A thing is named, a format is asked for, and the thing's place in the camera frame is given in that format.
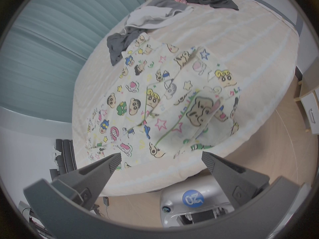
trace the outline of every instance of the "nightstand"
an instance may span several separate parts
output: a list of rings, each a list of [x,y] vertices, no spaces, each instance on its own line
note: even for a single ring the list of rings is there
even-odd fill
[[[306,131],[319,134],[319,58],[317,57],[308,70],[302,75],[300,95],[294,101],[301,101],[310,127]]]

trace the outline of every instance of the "curtain fold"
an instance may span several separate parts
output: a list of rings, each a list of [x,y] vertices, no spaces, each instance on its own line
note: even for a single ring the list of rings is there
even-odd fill
[[[102,38],[142,3],[31,0],[0,50],[0,106],[71,122],[79,71]]]

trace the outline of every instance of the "cartoon print shirt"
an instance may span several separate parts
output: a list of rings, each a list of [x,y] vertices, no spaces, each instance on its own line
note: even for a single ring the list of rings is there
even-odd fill
[[[89,118],[88,158],[96,161],[120,151],[121,170],[173,158],[201,138],[206,144],[203,132],[215,114],[225,118],[220,109],[234,96],[226,88],[237,87],[225,66],[206,48],[180,50],[146,33],[122,55],[118,80]]]

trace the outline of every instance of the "drawer handle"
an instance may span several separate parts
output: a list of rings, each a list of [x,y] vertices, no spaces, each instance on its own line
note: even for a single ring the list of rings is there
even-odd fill
[[[312,119],[313,119],[313,121],[314,121],[314,124],[316,124],[315,118],[314,118],[314,114],[312,113],[312,109],[310,109],[310,111],[311,111],[311,115],[312,115]]]

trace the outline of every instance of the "bed sheet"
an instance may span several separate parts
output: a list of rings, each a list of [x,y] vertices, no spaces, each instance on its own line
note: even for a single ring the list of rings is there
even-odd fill
[[[148,31],[161,42],[180,48],[207,46],[230,71],[251,68],[254,83],[240,95],[235,121],[239,130],[209,149],[225,157],[247,141],[274,112],[294,76],[299,37],[281,16],[253,0],[233,0],[239,11],[196,5],[186,18],[162,29]],[[90,164],[85,150],[87,118],[122,71],[122,62],[111,66],[106,39],[120,32],[123,19],[99,43],[76,80],[72,132],[78,168]],[[161,158],[114,173],[101,196],[118,196],[161,189],[205,169],[202,150],[185,152],[175,159]]]

